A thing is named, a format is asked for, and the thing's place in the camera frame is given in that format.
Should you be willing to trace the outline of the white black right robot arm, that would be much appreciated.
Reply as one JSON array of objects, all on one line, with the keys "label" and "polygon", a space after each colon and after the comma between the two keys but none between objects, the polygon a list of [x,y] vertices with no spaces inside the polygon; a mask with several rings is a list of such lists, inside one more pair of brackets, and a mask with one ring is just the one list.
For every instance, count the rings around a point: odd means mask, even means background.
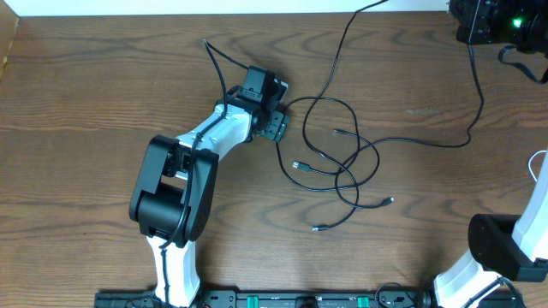
[{"label": "white black right robot arm", "polygon": [[[547,53],[547,3],[542,0],[450,0],[458,20],[456,38],[473,48],[501,44],[506,54]],[[522,307],[514,284],[547,277],[547,167],[520,215],[476,214],[468,224],[468,250],[437,275],[419,307]]]}]

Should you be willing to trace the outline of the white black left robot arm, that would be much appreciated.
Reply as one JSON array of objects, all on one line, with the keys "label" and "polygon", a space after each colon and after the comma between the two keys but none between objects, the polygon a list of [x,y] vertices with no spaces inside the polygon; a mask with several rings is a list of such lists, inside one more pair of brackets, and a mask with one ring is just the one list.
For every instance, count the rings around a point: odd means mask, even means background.
[{"label": "white black left robot arm", "polygon": [[175,138],[149,142],[128,214],[154,256],[155,307],[189,307],[200,290],[196,240],[205,229],[220,161],[256,136],[278,142],[289,125],[281,103],[289,86],[251,66],[242,85],[224,90],[212,114]]}]

